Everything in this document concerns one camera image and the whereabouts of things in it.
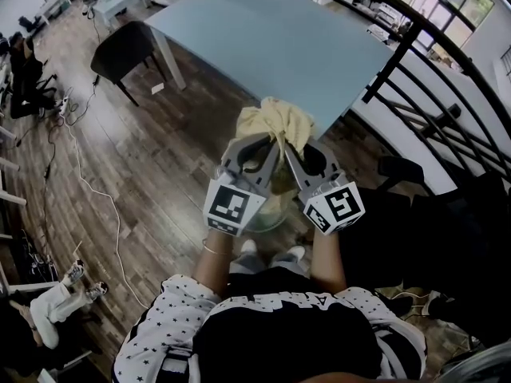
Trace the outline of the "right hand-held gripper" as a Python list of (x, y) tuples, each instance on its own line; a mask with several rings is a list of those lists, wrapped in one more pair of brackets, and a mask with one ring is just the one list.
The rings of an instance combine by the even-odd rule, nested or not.
[[(355, 182), (349, 181), (344, 173), (339, 174), (335, 154), (325, 144), (309, 140), (306, 160), (290, 144), (285, 144), (284, 152), (299, 188), (303, 213), (323, 235), (349, 227), (366, 213)], [(320, 177), (329, 181), (318, 186)]]

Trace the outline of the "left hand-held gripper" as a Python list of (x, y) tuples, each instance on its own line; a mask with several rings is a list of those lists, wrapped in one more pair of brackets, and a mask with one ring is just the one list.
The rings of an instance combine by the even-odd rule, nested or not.
[[(279, 162), (280, 148), (268, 133), (256, 133), (230, 144), (210, 180), (203, 207), (204, 222), (235, 237), (241, 236), (267, 198), (271, 177)], [(232, 173), (243, 173), (238, 180)], [(245, 190), (241, 185), (248, 184)]]

